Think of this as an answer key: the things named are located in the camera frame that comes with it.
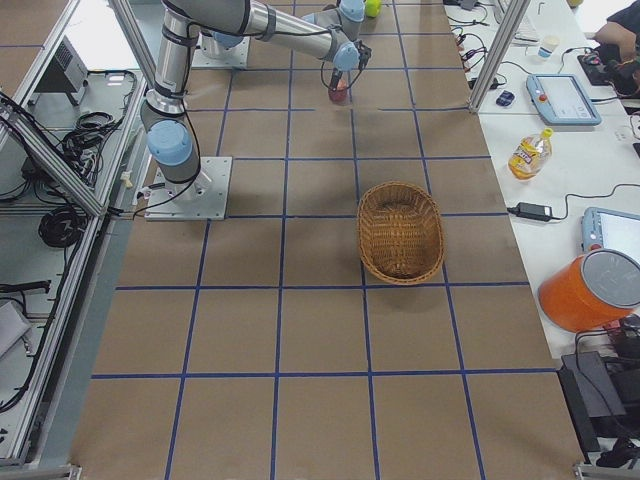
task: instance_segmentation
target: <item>basket rim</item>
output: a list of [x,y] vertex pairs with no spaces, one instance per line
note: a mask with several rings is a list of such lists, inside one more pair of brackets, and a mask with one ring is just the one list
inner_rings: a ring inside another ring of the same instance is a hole
[[[434,262],[433,266],[426,272],[424,272],[422,275],[419,275],[417,277],[413,277],[413,278],[396,278],[396,277],[391,277],[389,275],[386,275],[385,273],[381,272],[369,259],[368,255],[365,253],[365,247],[364,247],[364,242],[362,240],[362,235],[361,235],[361,222],[362,222],[362,210],[364,209],[367,200],[376,192],[378,192],[379,190],[384,190],[387,189],[389,187],[405,187],[405,188],[409,188],[411,190],[413,190],[414,192],[418,193],[420,196],[422,196],[429,204],[430,206],[433,208],[434,212],[435,212],[435,218],[436,218],[436,224],[437,224],[437,233],[438,233],[438,242],[440,244],[440,248],[438,249],[438,258],[436,259],[436,261]],[[357,233],[358,233],[358,250],[360,253],[360,261],[362,261],[362,263],[364,264],[364,266],[367,268],[367,270],[369,270],[369,272],[377,277],[380,280],[383,280],[387,283],[391,283],[394,285],[416,285],[419,283],[424,283],[425,281],[427,281],[428,279],[430,279],[431,277],[433,277],[433,275],[435,275],[435,273],[440,269],[440,267],[442,266],[442,263],[444,261],[444,250],[445,250],[445,246],[444,246],[444,234],[442,231],[442,220],[441,220],[441,216],[440,216],[440,209],[438,208],[438,204],[433,200],[433,197],[431,195],[429,195],[429,193],[422,187],[415,185],[413,183],[409,183],[409,182],[401,182],[401,181],[390,181],[390,182],[384,182],[381,183],[379,185],[376,185],[372,188],[370,188],[369,190],[367,190],[367,192],[365,192],[365,194],[362,196],[362,198],[360,199],[360,203],[358,204],[358,211],[357,211]]]

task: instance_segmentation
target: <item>blue joint cap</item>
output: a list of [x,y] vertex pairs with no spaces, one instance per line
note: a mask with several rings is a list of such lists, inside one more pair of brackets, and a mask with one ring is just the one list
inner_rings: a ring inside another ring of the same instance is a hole
[[243,37],[238,37],[237,35],[227,35],[226,33],[214,32],[213,39],[216,42],[218,42],[220,45],[222,45],[224,48],[229,49],[242,43]]
[[303,15],[301,18],[305,22],[313,23],[314,25],[316,25],[316,14],[315,13],[309,13],[307,15]]
[[353,70],[359,63],[360,54],[353,42],[343,43],[333,56],[333,66],[341,72]]
[[364,2],[362,0],[342,0],[338,9],[352,22],[364,20]]
[[175,120],[163,120],[147,133],[147,146],[158,163],[175,167],[189,159],[193,143],[186,127]]

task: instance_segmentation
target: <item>oval basket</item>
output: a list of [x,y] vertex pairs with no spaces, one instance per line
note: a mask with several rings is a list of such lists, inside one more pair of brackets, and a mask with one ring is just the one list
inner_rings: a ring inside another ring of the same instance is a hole
[[416,185],[387,182],[373,187],[358,206],[358,247],[365,267],[385,282],[427,281],[444,258],[438,206]]

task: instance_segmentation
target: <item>bottle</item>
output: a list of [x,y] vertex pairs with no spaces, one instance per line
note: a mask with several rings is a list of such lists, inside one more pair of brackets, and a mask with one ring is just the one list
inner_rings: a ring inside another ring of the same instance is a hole
[[539,134],[525,137],[509,159],[509,170],[519,180],[534,177],[551,157],[553,130],[545,128]]

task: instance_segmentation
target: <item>gray lid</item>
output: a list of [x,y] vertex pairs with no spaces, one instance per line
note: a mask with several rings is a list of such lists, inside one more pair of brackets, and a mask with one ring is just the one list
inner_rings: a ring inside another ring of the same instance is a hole
[[602,248],[587,254],[582,278],[591,293],[611,306],[640,305],[640,265],[623,253]]

